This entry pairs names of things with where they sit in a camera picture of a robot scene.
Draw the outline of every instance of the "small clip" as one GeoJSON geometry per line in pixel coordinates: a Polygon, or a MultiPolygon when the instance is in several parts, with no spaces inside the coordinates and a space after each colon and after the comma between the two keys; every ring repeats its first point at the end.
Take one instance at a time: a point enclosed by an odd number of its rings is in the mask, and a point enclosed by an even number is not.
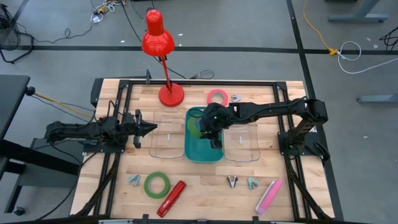
{"type": "Polygon", "coordinates": [[[226,180],[228,181],[229,186],[231,188],[234,188],[236,186],[236,182],[238,181],[238,178],[236,176],[228,176],[226,178],[226,180]]]}
{"type": "Polygon", "coordinates": [[[140,175],[135,175],[134,177],[129,177],[129,183],[134,181],[134,186],[137,187],[139,184],[140,175]]]}
{"type": "Polygon", "coordinates": [[[235,94],[233,94],[233,95],[231,96],[231,98],[232,98],[232,102],[233,102],[233,103],[236,103],[236,102],[239,102],[239,101],[242,100],[242,96],[241,96],[241,95],[235,95],[235,94]]]}
{"type": "Polygon", "coordinates": [[[253,186],[253,185],[255,185],[256,187],[259,186],[259,182],[258,182],[256,179],[254,179],[253,177],[249,177],[249,178],[248,178],[248,183],[249,183],[249,188],[250,188],[250,190],[253,190],[253,189],[254,189],[254,186],[253,186]]]}

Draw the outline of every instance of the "pink tape roll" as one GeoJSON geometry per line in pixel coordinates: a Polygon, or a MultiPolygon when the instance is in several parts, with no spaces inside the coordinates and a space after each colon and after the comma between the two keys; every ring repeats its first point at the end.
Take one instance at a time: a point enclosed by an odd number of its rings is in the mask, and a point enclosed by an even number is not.
{"type": "Polygon", "coordinates": [[[228,105],[228,95],[226,94],[226,92],[225,92],[224,90],[211,90],[211,91],[209,92],[209,94],[207,95],[207,104],[210,104],[210,103],[213,102],[213,101],[211,100],[211,97],[212,97],[213,95],[216,95],[216,94],[220,94],[220,95],[223,96],[224,100],[223,100],[223,102],[222,102],[222,105],[227,106],[227,105],[228,105]]]}
{"type": "Polygon", "coordinates": [[[271,205],[272,201],[274,200],[274,198],[276,197],[276,195],[278,194],[278,191],[280,189],[280,187],[283,184],[283,180],[282,179],[277,179],[275,181],[275,183],[272,185],[271,189],[268,190],[268,194],[267,192],[265,192],[265,194],[267,194],[264,197],[264,200],[260,203],[260,206],[258,207],[258,209],[256,210],[256,212],[260,215],[264,214],[264,212],[269,208],[269,206],[271,205]]]}

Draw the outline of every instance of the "gray floor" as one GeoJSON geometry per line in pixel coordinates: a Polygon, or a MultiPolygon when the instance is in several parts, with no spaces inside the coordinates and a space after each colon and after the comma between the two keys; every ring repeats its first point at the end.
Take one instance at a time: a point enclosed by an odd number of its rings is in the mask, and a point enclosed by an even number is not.
{"type": "MultiPolygon", "coordinates": [[[[1,2],[8,4],[9,10],[15,13],[22,0],[1,2]]],[[[352,40],[363,49],[372,50],[377,45],[378,50],[384,50],[378,38],[396,27],[398,2],[385,0],[374,8],[373,12],[390,14],[391,18],[383,24],[331,24],[327,21],[328,13],[350,12],[361,3],[310,0],[307,16],[321,30],[330,47],[339,48],[343,42],[352,40]]],[[[303,19],[304,0],[294,0],[293,4],[304,47],[323,49],[319,37],[303,19]]],[[[134,5],[144,15],[150,2],[134,2],[134,5]]],[[[155,1],[155,6],[162,11],[165,27],[177,45],[296,48],[285,1],[163,0],[155,1]]],[[[53,40],[62,37],[67,27],[73,34],[87,30],[90,7],[88,0],[30,0],[18,22],[36,38],[53,40]]],[[[145,24],[131,6],[127,13],[142,35],[145,24]]],[[[117,7],[116,12],[107,14],[104,21],[93,25],[93,30],[86,36],[61,40],[56,45],[134,46],[139,42],[123,10],[117,7]]],[[[7,52],[7,56],[20,53],[7,52]]],[[[357,62],[343,62],[343,66],[349,71],[357,71],[393,58],[363,56],[357,62]]],[[[398,109],[396,106],[359,105],[356,98],[359,95],[396,93],[398,62],[360,75],[348,75],[340,70],[336,57],[307,55],[307,60],[317,98],[325,101],[328,108],[330,120],[325,125],[325,132],[345,219],[395,223],[398,218],[398,109]]],[[[297,54],[173,52],[168,65],[187,77],[200,70],[211,69],[215,71],[216,79],[303,80],[297,54]]],[[[0,73],[29,75],[32,78],[30,85],[35,86],[39,93],[82,106],[90,106],[94,78],[143,75],[147,68],[154,77],[162,77],[159,64],[142,52],[41,50],[15,65],[0,62],[0,73]]],[[[36,99],[25,97],[6,138],[28,146],[32,138],[42,138],[45,126],[55,120],[79,122],[36,99]]],[[[8,183],[13,183],[13,178],[12,175],[4,176],[0,182],[0,205],[7,199],[8,183]]],[[[67,192],[68,189],[26,189],[17,204],[35,207],[34,212],[22,217],[0,214],[1,220],[37,218],[58,204],[67,192]],[[38,195],[43,198],[40,206],[32,204],[38,195]]],[[[69,199],[53,217],[67,216],[71,202],[69,199]]]]}

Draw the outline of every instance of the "black metal frame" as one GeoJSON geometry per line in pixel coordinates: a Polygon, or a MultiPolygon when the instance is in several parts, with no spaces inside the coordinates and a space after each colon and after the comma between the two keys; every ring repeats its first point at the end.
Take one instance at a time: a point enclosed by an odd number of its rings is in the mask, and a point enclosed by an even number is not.
{"type": "MultiPolygon", "coordinates": [[[[275,102],[281,102],[281,99],[279,97],[279,93],[281,92],[283,95],[283,101],[288,101],[289,100],[289,96],[287,93],[287,85],[286,82],[262,82],[262,81],[218,81],[218,80],[174,80],[174,83],[177,83],[179,85],[240,85],[240,86],[269,86],[272,87],[273,92],[274,92],[274,99],[275,102]]],[[[118,86],[118,94],[116,97],[116,107],[114,110],[114,114],[113,116],[117,116],[118,115],[118,111],[119,111],[119,107],[120,107],[120,101],[121,101],[121,95],[123,92],[123,88],[127,87],[127,92],[126,92],[126,101],[124,104],[124,109],[123,112],[127,112],[128,108],[129,108],[129,103],[130,103],[130,99],[131,99],[131,92],[132,92],[132,88],[134,85],[163,85],[165,83],[164,80],[151,80],[150,83],[148,84],[147,80],[145,79],[135,79],[135,80],[120,80],[119,81],[119,86],[118,86]]],[[[293,122],[293,117],[287,116],[287,121],[289,123],[289,128],[293,128],[294,127],[294,122],[293,122]]],[[[282,116],[278,116],[278,124],[279,124],[279,131],[280,132],[285,132],[285,126],[284,126],[284,120],[282,116]]],[[[116,153],[115,154],[115,158],[114,158],[114,162],[116,162],[116,164],[119,164],[119,160],[120,160],[120,153],[116,153]]],[[[288,165],[290,164],[290,158],[288,156],[284,156],[285,159],[285,165],[286,165],[286,169],[288,169],[288,165]]],[[[103,168],[101,171],[101,175],[100,175],[100,184],[103,182],[104,180],[104,176],[106,175],[107,172],[107,168],[108,168],[108,163],[109,163],[109,154],[105,155],[104,158],[104,163],[103,163],[103,168]]],[[[303,184],[303,186],[305,187],[305,178],[304,178],[304,173],[303,173],[303,169],[302,169],[302,162],[300,159],[300,155],[297,155],[295,157],[295,163],[296,163],[296,169],[297,169],[297,175],[298,178],[300,179],[301,183],[303,184]]],[[[114,195],[114,189],[116,186],[116,179],[117,176],[114,175],[111,183],[110,183],[110,187],[109,187],[109,194],[108,194],[108,199],[107,199],[107,203],[106,203],[106,211],[105,211],[105,215],[109,216],[111,215],[111,209],[112,209],[112,203],[113,203],[113,195],[114,195]]],[[[300,216],[300,211],[299,211],[299,205],[297,202],[297,195],[296,195],[296,191],[295,191],[295,184],[293,182],[293,180],[291,178],[289,178],[288,175],[288,184],[289,184],[289,192],[290,192],[290,200],[292,202],[292,210],[293,210],[293,214],[294,214],[294,219],[295,220],[299,220],[302,217],[300,216]]],[[[308,202],[302,198],[303,200],[303,205],[304,205],[304,212],[305,212],[305,218],[306,219],[311,219],[311,209],[310,206],[308,205],[308,202]]],[[[331,200],[332,200],[332,204],[333,204],[333,208],[338,207],[340,208],[340,204],[335,205],[334,203],[334,197],[331,195],[331,200]]],[[[100,210],[100,202],[101,202],[101,197],[98,199],[97,204],[95,205],[95,209],[94,209],[94,214],[93,215],[98,215],[99,210],[100,210]]],[[[218,222],[215,220],[207,220],[209,222],[218,222]]],[[[186,223],[186,222],[197,222],[197,220],[161,220],[161,222],[164,223],[186,223]]],[[[228,221],[228,223],[253,223],[253,220],[251,221],[228,221]]]]}

